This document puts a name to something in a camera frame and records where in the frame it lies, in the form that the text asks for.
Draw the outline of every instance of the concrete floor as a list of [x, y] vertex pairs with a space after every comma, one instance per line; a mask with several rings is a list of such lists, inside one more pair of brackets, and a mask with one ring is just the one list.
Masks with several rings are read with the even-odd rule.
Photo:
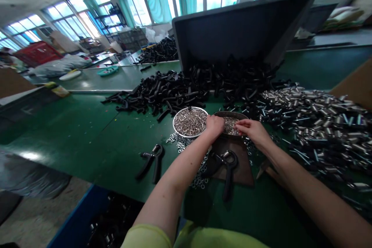
[[53, 200], [23, 198], [0, 226], [0, 244], [15, 242], [21, 248], [45, 248], [89, 187], [90, 183], [73, 177]]

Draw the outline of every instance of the cardboard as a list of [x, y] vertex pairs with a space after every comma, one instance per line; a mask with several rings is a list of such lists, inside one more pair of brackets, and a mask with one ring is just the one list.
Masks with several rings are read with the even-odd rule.
[[372, 109], [371, 78], [372, 59], [369, 59], [337, 84], [329, 93], [336, 97], [347, 95], [347, 99], [363, 108]]
[[0, 98], [35, 89], [36, 86], [11, 68], [0, 69]]

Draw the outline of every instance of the green shirt sleeve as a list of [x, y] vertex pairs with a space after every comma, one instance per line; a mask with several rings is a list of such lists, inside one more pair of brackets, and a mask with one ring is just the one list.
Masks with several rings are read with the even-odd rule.
[[140, 224], [129, 229], [121, 248], [172, 248], [170, 239], [158, 227]]

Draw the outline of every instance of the red basket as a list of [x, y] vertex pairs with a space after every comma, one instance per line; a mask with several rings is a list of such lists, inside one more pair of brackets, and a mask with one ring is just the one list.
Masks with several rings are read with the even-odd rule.
[[30, 67], [37, 67], [49, 61], [58, 60], [63, 56], [44, 41], [31, 43], [29, 46], [13, 54]]

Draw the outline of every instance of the green workbench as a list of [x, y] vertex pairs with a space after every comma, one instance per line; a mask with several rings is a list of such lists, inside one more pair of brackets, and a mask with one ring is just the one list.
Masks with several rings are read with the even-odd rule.
[[[333, 52], [333, 59], [324, 51], [312, 51], [311, 55], [291, 52], [277, 77], [291, 78], [307, 88], [330, 89], [371, 54], [370, 47], [340, 49]], [[140, 78], [157, 70], [179, 70], [175, 62], [160, 63], [144, 73], [139, 71], [141, 67], [124, 66], [105, 78], [97, 76], [95, 70], [85, 70], [78, 78], [61, 84], [72, 90], [129, 90]], [[118, 114], [116, 104], [100, 103], [104, 97], [74, 93], [48, 104], [0, 134], [0, 148], [145, 202], [154, 187], [153, 167], [140, 182], [134, 179], [144, 163], [140, 153], [162, 144], [162, 173], [167, 170], [178, 156], [177, 145], [166, 143], [174, 132], [172, 118], [167, 116], [157, 123], [151, 114]], [[221, 101], [211, 97], [206, 105], [212, 114]], [[254, 176], [261, 160], [253, 157]], [[211, 179], [204, 190], [190, 189], [181, 215], [199, 225], [249, 234], [271, 247], [315, 247], [326, 241], [294, 199], [268, 176], [256, 181], [254, 188], [235, 185], [228, 203], [222, 202], [223, 188], [222, 181]]]

